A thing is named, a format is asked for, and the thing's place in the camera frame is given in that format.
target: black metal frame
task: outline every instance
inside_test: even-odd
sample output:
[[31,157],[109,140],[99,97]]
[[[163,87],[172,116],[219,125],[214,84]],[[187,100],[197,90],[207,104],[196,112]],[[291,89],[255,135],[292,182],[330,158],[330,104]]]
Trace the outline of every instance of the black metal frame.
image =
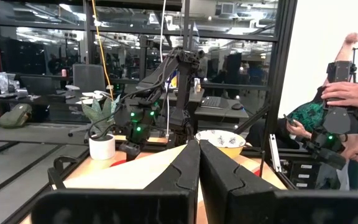
[[[204,38],[217,38],[217,39],[231,39],[236,40],[250,40],[250,41],[261,41],[261,42],[271,42],[273,43],[272,55],[270,60],[270,70],[268,73],[268,83],[267,86],[255,86],[255,85],[228,85],[228,84],[217,84],[217,83],[202,83],[203,88],[230,88],[230,89],[249,89],[249,90],[262,90],[267,92],[267,97],[265,100],[265,105],[259,112],[252,116],[248,122],[241,125],[236,131],[245,130],[253,122],[258,120],[262,115],[267,113],[266,120],[266,129],[264,143],[260,149],[244,149],[242,155],[249,157],[260,157],[260,154],[265,154],[267,157],[267,162],[270,162],[270,149],[269,149],[269,140],[268,136],[270,133],[274,133],[274,130],[277,125],[278,109],[281,100],[283,81],[285,75],[285,69],[287,66],[288,51],[290,46],[291,32],[293,27],[293,22],[295,19],[295,9],[297,0],[280,0],[278,4],[278,12],[276,18],[275,33],[273,36],[263,36],[263,35],[231,35],[215,32],[193,32],[188,30],[188,24],[190,23],[189,18],[189,1],[185,1],[186,9],[184,16],[185,30],[183,33],[180,31],[164,30],[164,35],[180,36],[184,35],[184,40],[186,43],[191,43],[192,39],[188,36],[198,36]],[[77,26],[73,24],[41,24],[34,22],[17,22],[17,21],[0,21],[0,27],[32,27],[32,28],[41,28],[41,29],[63,29],[63,30],[82,30],[86,33],[86,49],[87,49],[87,63],[94,62],[94,56],[96,52],[96,46],[94,45],[94,33],[96,32],[96,27],[93,24],[92,15],[92,5],[89,0],[82,1],[84,6],[84,12],[86,14],[87,21],[83,26]],[[132,27],[99,27],[100,32],[117,32],[117,33],[131,33],[131,34],[152,34],[160,35],[160,30],[155,29],[139,29]],[[23,76],[31,76],[28,74],[19,74]],[[56,77],[51,76],[54,79],[66,80],[70,78],[65,77]],[[111,79],[113,83],[120,84],[136,84],[138,80],[131,79]],[[2,146],[2,150],[10,147],[11,144],[17,144],[17,142],[9,142],[7,146]],[[161,151],[162,147],[166,148],[166,144],[149,144],[147,146],[148,151],[158,152]],[[291,151],[283,150],[279,151],[280,158],[282,159],[310,159],[310,155],[304,153],[303,151]],[[77,164],[72,164],[66,168],[62,174],[62,178],[67,177],[72,171],[74,171],[86,158],[88,153],[84,153],[80,156],[80,161]],[[277,174],[278,177],[283,181],[283,183],[289,188],[294,189],[293,184],[285,177],[283,174]],[[45,185],[39,192],[37,192],[29,201],[27,201],[23,206],[21,206],[15,213],[13,213],[4,223],[18,223],[23,218],[25,218],[30,211],[31,207],[34,205],[38,196],[49,189],[48,185]]]

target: bowl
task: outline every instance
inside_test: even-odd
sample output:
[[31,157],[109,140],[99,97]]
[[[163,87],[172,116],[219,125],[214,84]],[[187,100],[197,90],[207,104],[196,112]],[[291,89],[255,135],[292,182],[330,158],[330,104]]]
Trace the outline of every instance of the bowl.
[[196,134],[197,141],[208,140],[230,158],[240,154],[246,140],[238,134],[222,130],[205,130]]

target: green bag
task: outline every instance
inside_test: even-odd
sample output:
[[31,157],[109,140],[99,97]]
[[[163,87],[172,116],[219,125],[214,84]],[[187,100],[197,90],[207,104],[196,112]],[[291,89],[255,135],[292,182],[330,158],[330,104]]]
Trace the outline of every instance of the green bag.
[[3,128],[21,128],[31,115],[31,106],[20,103],[10,112],[4,113],[0,117],[0,126]]

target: office chair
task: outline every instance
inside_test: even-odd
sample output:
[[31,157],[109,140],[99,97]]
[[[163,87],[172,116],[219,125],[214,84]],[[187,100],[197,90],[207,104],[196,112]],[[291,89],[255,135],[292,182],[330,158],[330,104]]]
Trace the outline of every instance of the office chair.
[[[94,92],[95,90],[106,91],[106,83],[104,81],[104,72],[101,65],[73,65],[73,81],[74,86],[78,87],[82,93]],[[91,124],[69,130],[68,136],[72,137],[73,133],[87,131]],[[85,133],[84,143],[88,143],[89,136]]]

